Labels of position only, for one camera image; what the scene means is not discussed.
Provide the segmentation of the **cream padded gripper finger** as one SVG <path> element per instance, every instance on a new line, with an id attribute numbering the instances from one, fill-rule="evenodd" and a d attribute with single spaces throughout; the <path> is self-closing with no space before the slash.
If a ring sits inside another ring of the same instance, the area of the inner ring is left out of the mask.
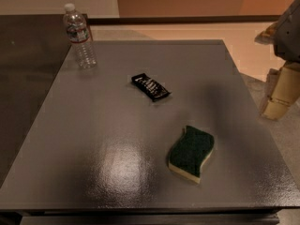
<path id="1" fill-rule="evenodd" d="M 300 98 L 300 64 L 286 62 L 280 69 L 271 68 L 266 77 L 260 114 L 271 120 L 283 117 Z"/>

